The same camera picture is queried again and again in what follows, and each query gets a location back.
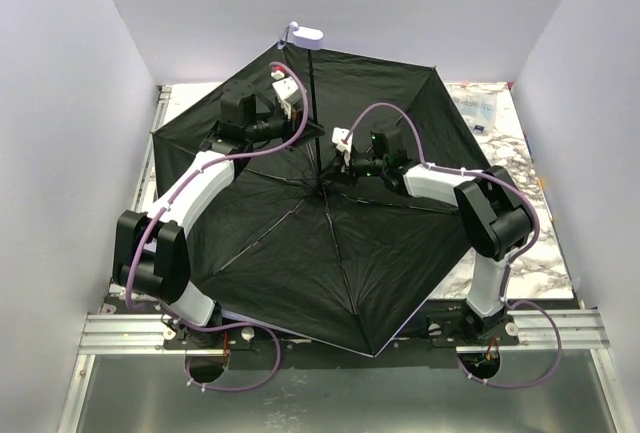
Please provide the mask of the purple folding umbrella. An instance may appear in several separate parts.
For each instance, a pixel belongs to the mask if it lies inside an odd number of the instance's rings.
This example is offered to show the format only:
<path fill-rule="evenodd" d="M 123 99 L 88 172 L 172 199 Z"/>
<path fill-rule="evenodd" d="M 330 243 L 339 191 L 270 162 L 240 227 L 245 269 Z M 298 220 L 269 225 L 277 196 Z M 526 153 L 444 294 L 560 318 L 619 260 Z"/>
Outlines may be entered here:
<path fill-rule="evenodd" d="M 273 93 L 278 61 L 301 79 L 327 130 L 358 147 L 398 127 L 411 157 L 481 169 L 488 162 L 433 67 L 332 50 L 273 46 L 235 74 Z M 456 209 L 399 196 L 376 178 L 323 181 L 324 135 L 251 159 L 187 238 L 191 280 L 224 312 L 371 356 L 467 253 Z"/>

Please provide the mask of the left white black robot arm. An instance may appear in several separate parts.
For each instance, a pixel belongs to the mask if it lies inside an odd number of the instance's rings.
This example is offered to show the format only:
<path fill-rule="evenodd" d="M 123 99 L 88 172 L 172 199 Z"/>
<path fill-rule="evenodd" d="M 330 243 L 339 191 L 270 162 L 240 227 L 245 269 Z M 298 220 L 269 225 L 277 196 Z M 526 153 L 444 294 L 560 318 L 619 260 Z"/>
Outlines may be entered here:
<path fill-rule="evenodd" d="M 125 211 L 117 220 L 112 278 L 125 290 L 147 295 L 195 328 L 214 325 L 217 303 L 191 280 L 187 238 L 213 199 L 248 162 L 322 135 L 309 119 L 306 89 L 296 76 L 275 69 L 273 93 L 265 96 L 248 82 L 227 83 L 220 117 L 201 142 L 191 165 L 145 212 Z"/>

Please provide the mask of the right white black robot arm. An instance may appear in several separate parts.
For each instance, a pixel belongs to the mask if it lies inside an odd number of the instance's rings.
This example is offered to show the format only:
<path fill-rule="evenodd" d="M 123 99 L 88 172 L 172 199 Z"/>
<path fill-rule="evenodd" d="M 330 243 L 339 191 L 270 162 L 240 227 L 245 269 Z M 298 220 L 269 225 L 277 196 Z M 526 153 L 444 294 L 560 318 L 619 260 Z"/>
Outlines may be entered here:
<path fill-rule="evenodd" d="M 359 152 L 352 133 L 335 127 L 335 157 L 326 175 L 342 183 L 377 177 L 390 191 L 455 207 L 475 252 L 469 293 L 458 330 L 467 341 L 491 336 L 507 314 L 506 289 L 511 262 L 539 225 L 535 211 L 505 168 L 453 169 L 411 159 L 399 131 L 370 134 L 371 150 Z"/>

